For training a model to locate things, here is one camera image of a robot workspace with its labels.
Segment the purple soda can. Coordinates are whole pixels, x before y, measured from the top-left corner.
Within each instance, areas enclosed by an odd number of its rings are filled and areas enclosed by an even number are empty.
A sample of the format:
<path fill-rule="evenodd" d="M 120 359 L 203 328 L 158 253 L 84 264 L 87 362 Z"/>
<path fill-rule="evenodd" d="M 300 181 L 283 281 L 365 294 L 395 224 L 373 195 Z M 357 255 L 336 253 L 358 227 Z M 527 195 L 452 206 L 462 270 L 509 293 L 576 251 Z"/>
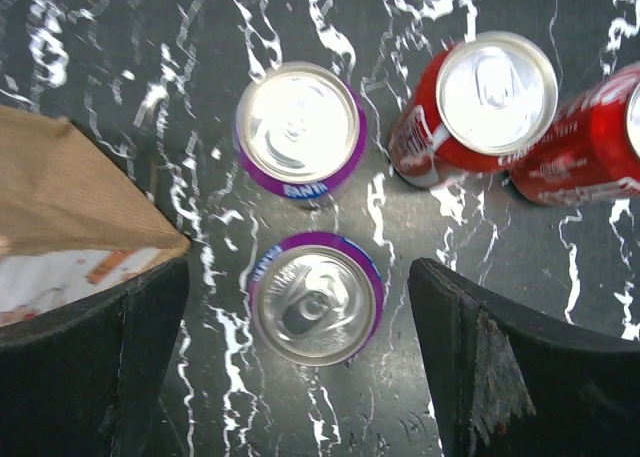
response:
<path fill-rule="evenodd" d="M 364 156 L 360 97 L 329 70 L 292 61 L 247 86 L 233 121 L 241 166 L 264 190 L 297 207 L 338 197 Z"/>
<path fill-rule="evenodd" d="M 249 283 L 250 309 L 264 343 L 305 366 L 329 366 L 358 353 L 384 310 L 373 260 L 332 232 L 292 235 L 269 248 Z"/>

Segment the printed canvas tote bag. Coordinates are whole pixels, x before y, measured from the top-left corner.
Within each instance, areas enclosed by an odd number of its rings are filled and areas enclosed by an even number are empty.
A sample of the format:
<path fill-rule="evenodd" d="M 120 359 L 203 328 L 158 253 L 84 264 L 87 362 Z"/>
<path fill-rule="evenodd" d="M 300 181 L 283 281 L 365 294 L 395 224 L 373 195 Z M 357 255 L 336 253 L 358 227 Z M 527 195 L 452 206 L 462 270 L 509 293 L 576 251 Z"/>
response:
<path fill-rule="evenodd" d="M 2 325 L 107 290 L 189 246 L 69 120 L 2 107 Z"/>

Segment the red cola can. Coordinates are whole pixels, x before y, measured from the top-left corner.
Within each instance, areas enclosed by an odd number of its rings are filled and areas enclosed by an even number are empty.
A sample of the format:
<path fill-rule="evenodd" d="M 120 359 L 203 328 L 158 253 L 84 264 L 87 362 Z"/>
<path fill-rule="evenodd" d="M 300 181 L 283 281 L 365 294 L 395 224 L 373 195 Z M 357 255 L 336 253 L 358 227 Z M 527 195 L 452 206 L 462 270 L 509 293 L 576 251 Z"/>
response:
<path fill-rule="evenodd" d="M 540 205 L 570 206 L 639 195 L 639 64 L 559 107 L 551 127 L 509 172 Z"/>
<path fill-rule="evenodd" d="M 390 132 L 389 157 L 419 188 L 464 172 L 508 170 L 548 130 L 557 104 L 553 66 L 536 44 L 483 32 L 428 64 Z"/>

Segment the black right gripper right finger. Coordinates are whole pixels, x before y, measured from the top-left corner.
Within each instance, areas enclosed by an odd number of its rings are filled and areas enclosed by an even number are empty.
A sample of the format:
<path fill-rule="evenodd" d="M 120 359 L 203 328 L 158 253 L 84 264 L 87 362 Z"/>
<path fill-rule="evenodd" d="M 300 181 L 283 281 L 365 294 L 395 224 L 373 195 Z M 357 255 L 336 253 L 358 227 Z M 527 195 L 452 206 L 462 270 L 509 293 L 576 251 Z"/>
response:
<path fill-rule="evenodd" d="M 635 456 L 639 345 L 419 258 L 407 286 L 447 456 Z"/>

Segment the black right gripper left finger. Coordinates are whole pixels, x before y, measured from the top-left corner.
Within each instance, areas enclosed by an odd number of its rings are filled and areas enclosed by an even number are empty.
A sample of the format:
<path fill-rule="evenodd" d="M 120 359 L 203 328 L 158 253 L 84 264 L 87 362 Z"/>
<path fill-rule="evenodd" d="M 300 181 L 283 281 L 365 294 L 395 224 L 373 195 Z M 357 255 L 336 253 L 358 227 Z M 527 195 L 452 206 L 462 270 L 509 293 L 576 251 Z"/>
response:
<path fill-rule="evenodd" d="M 2 327 L 2 455 L 141 455 L 188 296 L 174 258 Z"/>

